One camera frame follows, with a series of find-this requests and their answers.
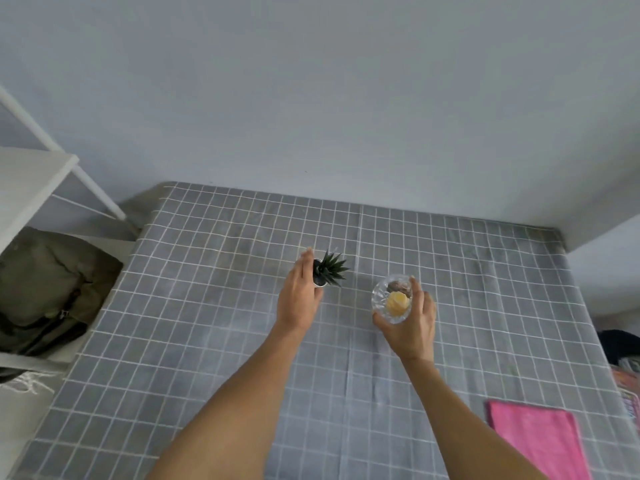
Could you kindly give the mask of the person's right hand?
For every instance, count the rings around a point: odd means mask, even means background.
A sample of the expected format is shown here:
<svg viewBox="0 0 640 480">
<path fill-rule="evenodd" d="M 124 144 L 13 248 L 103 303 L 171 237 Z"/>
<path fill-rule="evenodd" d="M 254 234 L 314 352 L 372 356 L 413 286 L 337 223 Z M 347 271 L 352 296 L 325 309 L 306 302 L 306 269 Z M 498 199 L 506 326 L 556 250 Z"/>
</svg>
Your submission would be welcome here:
<svg viewBox="0 0 640 480">
<path fill-rule="evenodd" d="M 412 310 L 396 324 L 396 331 L 381 331 L 388 345 L 403 362 L 424 362 L 434 365 L 436 303 L 428 292 L 411 276 L 413 288 Z"/>
</svg>

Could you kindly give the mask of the person's left hand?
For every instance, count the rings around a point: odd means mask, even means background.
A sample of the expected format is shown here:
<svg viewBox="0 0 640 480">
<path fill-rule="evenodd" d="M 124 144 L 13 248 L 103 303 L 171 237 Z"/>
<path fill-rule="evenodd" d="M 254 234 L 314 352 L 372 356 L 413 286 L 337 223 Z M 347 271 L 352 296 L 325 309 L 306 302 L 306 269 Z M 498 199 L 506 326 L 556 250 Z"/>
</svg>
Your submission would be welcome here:
<svg viewBox="0 0 640 480">
<path fill-rule="evenodd" d="M 320 303 L 315 303 L 312 279 L 314 252 L 307 248 L 294 263 L 278 296 L 276 325 L 288 333 L 304 335 Z"/>
</svg>

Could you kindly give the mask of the clear glass bowl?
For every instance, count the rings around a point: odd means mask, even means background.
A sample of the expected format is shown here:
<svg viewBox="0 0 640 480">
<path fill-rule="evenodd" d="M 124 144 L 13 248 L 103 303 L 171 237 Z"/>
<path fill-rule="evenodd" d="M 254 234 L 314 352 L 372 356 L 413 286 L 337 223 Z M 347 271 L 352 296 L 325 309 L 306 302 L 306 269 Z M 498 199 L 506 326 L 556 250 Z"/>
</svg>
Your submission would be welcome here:
<svg viewBox="0 0 640 480">
<path fill-rule="evenodd" d="M 410 277 L 403 274 L 393 274 L 382 279 L 380 282 L 378 282 L 374 286 L 374 289 L 372 291 L 371 304 L 372 304 L 373 311 L 380 313 L 389 322 L 393 324 L 397 324 L 397 323 L 403 322 L 409 316 L 412 310 L 412 304 L 408 312 L 401 317 L 391 317 L 388 314 L 388 311 L 386 310 L 386 307 L 385 307 L 386 300 L 389 295 L 387 291 L 387 285 L 388 285 L 388 282 L 393 280 L 409 280 L 410 281 Z"/>
</svg>

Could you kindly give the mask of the small potted succulent plant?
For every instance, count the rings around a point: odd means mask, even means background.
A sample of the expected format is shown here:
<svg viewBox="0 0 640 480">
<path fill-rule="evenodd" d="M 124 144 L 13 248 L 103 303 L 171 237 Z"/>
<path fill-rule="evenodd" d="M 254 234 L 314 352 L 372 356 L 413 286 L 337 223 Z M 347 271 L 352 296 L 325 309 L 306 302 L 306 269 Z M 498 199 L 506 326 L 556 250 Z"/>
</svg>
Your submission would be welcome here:
<svg viewBox="0 0 640 480">
<path fill-rule="evenodd" d="M 312 279 L 316 288 L 325 286 L 341 287 L 346 273 L 351 269 L 341 253 L 326 251 L 323 258 L 315 258 Z"/>
</svg>

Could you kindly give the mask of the person's right forearm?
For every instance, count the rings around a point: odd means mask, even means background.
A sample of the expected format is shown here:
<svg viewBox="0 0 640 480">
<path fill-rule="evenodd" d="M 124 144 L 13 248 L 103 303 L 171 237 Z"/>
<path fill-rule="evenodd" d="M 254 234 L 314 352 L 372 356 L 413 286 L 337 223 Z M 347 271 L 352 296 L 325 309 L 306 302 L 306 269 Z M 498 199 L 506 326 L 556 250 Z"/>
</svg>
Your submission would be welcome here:
<svg viewBox="0 0 640 480">
<path fill-rule="evenodd" d="M 548 480 L 469 409 L 433 362 L 401 361 L 428 416 L 450 480 Z"/>
</svg>

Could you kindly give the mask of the person's left forearm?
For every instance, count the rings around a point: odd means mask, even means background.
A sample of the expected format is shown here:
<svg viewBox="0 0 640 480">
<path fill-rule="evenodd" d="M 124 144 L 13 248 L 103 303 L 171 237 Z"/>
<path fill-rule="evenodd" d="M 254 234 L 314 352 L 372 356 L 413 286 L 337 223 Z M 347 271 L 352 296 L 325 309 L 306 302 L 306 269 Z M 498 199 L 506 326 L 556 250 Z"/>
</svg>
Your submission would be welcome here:
<svg viewBox="0 0 640 480">
<path fill-rule="evenodd" d="M 146 480 L 263 480 L 285 384 L 307 329 L 277 321 L 165 448 Z"/>
</svg>

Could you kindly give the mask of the grey checked tablecloth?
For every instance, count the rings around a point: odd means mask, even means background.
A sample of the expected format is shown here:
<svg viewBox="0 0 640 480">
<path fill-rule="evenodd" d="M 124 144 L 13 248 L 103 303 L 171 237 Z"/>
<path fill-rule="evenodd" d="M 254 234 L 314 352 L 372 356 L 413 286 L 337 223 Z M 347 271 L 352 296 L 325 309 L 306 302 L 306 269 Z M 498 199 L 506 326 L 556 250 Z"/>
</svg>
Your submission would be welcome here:
<svg viewBox="0 0 640 480">
<path fill-rule="evenodd" d="M 293 262 L 350 269 L 288 379 L 268 479 L 445 480 L 372 290 L 413 275 L 437 302 L 435 363 L 489 399 L 576 418 L 593 480 L 640 480 L 640 441 L 557 231 L 171 182 L 11 480 L 134 480 L 259 347 Z"/>
</svg>

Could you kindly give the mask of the pink cloth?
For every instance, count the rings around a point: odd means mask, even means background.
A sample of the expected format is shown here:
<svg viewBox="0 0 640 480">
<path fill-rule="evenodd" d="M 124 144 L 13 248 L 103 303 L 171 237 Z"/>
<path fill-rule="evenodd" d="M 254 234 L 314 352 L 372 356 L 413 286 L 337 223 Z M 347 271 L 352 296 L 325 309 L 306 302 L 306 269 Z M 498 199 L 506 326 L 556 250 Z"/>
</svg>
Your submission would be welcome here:
<svg viewBox="0 0 640 480">
<path fill-rule="evenodd" d="M 548 480 L 592 480 L 579 425 L 569 411 L 498 400 L 486 402 L 489 425 Z"/>
</svg>

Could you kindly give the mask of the black bag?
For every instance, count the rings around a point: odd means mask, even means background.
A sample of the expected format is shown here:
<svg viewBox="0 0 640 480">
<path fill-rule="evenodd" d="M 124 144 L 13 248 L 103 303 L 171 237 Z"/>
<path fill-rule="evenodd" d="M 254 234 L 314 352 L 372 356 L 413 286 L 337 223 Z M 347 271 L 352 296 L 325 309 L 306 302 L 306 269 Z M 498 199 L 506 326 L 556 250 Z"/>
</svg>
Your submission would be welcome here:
<svg viewBox="0 0 640 480">
<path fill-rule="evenodd" d="M 623 330 L 597 332 L 607 362 L 618 365 L 620 359 L 640 356 L 640 337 Z"/>
</svg>

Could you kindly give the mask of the colourful printed packet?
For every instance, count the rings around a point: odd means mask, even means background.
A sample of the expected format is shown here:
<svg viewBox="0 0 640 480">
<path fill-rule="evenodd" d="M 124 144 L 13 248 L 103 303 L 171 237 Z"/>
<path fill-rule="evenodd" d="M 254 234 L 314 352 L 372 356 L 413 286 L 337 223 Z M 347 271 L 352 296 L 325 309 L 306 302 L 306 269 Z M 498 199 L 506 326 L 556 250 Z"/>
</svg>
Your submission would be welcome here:
<svg viewBox="0 0 640 480">
<path fill-rule="evenodd" d="M 612 375 L 628 415 L 640 436 L 640 356 L 619 359 L 611 365 Z"/>
</svg>

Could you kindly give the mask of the olive green backpack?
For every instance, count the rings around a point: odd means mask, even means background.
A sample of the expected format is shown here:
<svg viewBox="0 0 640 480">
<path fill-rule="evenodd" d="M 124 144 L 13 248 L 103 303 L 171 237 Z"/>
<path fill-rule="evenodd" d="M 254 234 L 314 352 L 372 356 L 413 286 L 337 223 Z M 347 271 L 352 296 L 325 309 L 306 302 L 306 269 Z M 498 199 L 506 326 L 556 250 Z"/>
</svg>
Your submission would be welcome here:
<svg viewBox="0 0 640 480">
<path fill-rule="evenodd" d="M 0 255 L 0 353 L 45 357 L 81 337 L 122 268 L 82 239 L 21 229 Z"/>
</svg>

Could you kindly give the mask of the white shelf rack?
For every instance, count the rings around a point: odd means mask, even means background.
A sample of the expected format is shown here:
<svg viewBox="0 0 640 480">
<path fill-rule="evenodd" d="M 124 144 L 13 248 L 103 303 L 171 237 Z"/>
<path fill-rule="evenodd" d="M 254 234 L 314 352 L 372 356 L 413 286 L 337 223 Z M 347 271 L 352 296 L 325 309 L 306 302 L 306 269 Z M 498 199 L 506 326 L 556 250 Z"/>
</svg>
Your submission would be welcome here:
<svg viewBox="0 0 640 480">
<path fill-rule="evenodd" d="M 126 224 L 135 236 L 140 233 L 126 213 L 80 167 L 78 156 L 66 153 L 2 85 L 0 105 L 45 147 L 45 150 L 28 150 L 0 146 L 0 255 L 21 229 L 30 227 L 28 223 L 48 199 L 54 197 L 68 201 L 54 192 L 69 174 L 77 177 L 106 206 L 109 213 L 102 213 L 103 216 Z M 29 372 L 50 375 L 63 373 L 66 364 L 51 357 L 77 343 L 81 337 L 45 357 L 0 353 L 0 385 Z"/>
</svg>

